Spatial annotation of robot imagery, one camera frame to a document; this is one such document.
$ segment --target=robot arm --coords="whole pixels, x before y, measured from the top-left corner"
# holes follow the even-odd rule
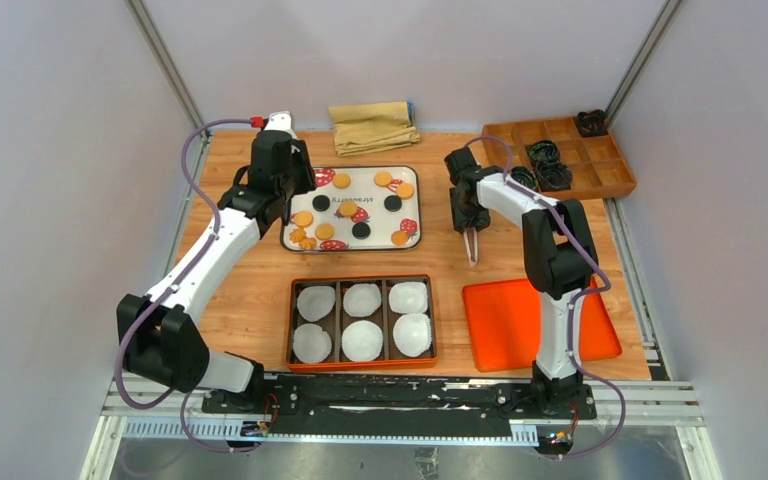
[[[248,183],[242,183],[246,173]],[[159,303],[127,345],[123,368],[182,392],[225,390],[234,394],[231,397],[241,409],[260,401],[263,366],[209,350],[197,325],[207,302],[240,257],[275,220],[280,218],[286,225],[294,195],[315,188],[307,148],[293,132],[289,113],[270,115],[252,142],[251,165],[237,171],[231,188],[218,202],[219,228],[211,220],[166,277],[144,296],[126,295],[119,303],[120,342],[153,299]],[[212,243],[205,250],[208,242]]]
[[[595,260],[596,251],[581,203],[561,202],[538,193],[526,195],[508,184],[512,180],[504,178],[501,168],[481,168],[466,147],[452,152],[445,162],[454,185],[450,200],[455,230],[487,228],[489,210],[501,213],[522,228],[525,271],[540,292],[541,340],[532,382],[538,403],[545,407],[579,397],[586,388],[575,366],[581,364],[580,302],[574,306],[572,316],[568,308],[570,300],[590,285],[593,271],[568,241],[556,244],[554,235],[561,234],[561,229],[547,208],[551,205],[561,214],[565,226]],[[572,351],[568,346],[570,332]]]

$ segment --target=wooden compartment box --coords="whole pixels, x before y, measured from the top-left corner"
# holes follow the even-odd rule
[[[501,138],[514,151],[514,165],[531,166],[526,147],[540,140],[551,140],[558,145],[561,162],[572,171],[569,190],[542,192],[559,200],[577,198],[622,197],[631,193],[637,181],[628,168],[622,152],[609,132],[601,137],[582,138],[575,128],[574,117],[547,118],[512,123],[492,123],[484,126],[482,135]],[[507,162],[505,148],[484,140],[484,151],[491,165],[504,167]]]

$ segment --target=divided tray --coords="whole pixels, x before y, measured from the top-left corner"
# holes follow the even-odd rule
[[[514,151],[514,166],[529,169],[531,162],[526,147],[540,140],[555,142],[561,152],[561,162],[572,171],[572,185],[568,190],[543,192],[549,197],[559,200],[622,197],[637,186],[613,135],[609,132],[583,138],[575,127],[574,117],[494,123],[485,125],[482,135],[493,135],[507,142]],[[508,160],[505,148],[490,140],[483,143],[490,164],[504,167]]]
[[[404,282],[422,282],[428,289],[428,309],[424,312],[431,319],[431,348],[418,357],[407,357],[396,348],[393,326],[401,314],[390,311],[388,294],[394,285]],[[381,307],[366,318],[355,318],[343,310],[346,290],[358,283],[372,283],[381,290]],[[306,287],[329,286],[337,292],[337,303],[325,318],[314,322],[331,337],[331,353],[320,363],[302,363],[293,353],[293,332],[300,325],[310,323],[299,314],[296,300]],[[333,372],[342,370],[375,369],[381,367],[431,367],[437,363],[437,329],[434,325],[431,279],[427,275],[358,277],[358,278],[304,278],[293,280],[290,286],[290,328],[287,333],[285,360],[287,367],[297,373]],[[342,333],[353,322],[369,320],[384,333],[384,347],[377,359],[371,362],[352,362],[346,358],[341,346]]]

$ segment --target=black object in compartment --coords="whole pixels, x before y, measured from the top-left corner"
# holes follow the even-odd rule
[[[561,161],[561,151],[551,140],[540,140],[534,142],[525,148],[528,153],[528,160],[535,169],[541,163],[559,163]]]
[[[537,177],[528,169],[522,165],[516,166],[511,169],[511,178],[516,180],[517,183],[523,185],[532,190],[537,190]]]
[[[561,162],[539,162],[534,168],[537,183],[543,192],[569,190],[572,186],[572,171]]]
[[[602,110],[578,112],[575,116],[575,128],[584,138],[607,135],[608,115]]]

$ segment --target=folded beige cloth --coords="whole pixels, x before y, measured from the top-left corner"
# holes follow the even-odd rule
[[[382,152],[419,143],[407,102],[328,107],[337,155]]]

